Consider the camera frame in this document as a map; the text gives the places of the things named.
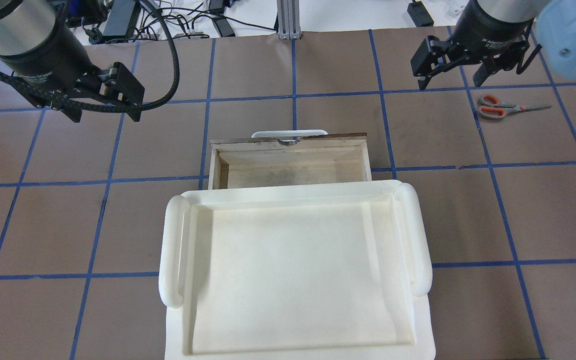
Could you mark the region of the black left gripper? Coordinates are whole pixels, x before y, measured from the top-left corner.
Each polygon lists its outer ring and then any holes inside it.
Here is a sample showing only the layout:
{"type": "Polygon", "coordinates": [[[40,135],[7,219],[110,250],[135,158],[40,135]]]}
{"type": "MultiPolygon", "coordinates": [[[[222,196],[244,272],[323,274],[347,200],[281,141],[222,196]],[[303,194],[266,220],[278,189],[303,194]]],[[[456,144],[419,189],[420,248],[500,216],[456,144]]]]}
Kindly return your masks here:
{"type": "Polygon", "coordinates": [[[138,106],[146,89],[123,63],[101,70],[70,30],[56,30],[23,54],[0,55],[15,77],[60,98],[89,98],[102,104],[138,106]]]}

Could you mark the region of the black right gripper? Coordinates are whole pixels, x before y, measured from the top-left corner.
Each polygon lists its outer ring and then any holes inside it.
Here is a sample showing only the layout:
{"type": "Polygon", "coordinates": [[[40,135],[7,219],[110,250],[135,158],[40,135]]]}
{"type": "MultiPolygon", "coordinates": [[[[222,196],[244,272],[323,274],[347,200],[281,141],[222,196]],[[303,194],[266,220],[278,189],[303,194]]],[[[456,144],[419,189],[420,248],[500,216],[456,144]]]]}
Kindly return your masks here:
{"type": "Polygon", "coordinates": [[[426,36],[410,59],[420,91],[431,80],[459,65],[481,64],[472,76],[474,87],[481,87],[500,71],[526,71],[534,55],[526,58],[534,20],[505,22],[487,13],[462,13],[453,34],[441,40],[426,36]]]}

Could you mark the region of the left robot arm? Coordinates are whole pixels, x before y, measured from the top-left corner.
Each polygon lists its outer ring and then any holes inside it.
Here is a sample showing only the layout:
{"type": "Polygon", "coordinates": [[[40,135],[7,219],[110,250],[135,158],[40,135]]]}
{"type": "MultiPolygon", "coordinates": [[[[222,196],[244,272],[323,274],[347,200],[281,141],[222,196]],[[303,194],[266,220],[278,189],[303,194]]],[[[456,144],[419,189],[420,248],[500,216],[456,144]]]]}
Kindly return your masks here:
{"type": "Polygon", "coordinates": [[[143,103],[145,89],[125,64],[96,66],[67,27],[64,11],[46,0],[0,0],[0,61],[14,72],[13,88],[30,104],[62,112],[74,123],[83,109],[66,100],[143,103]]]}

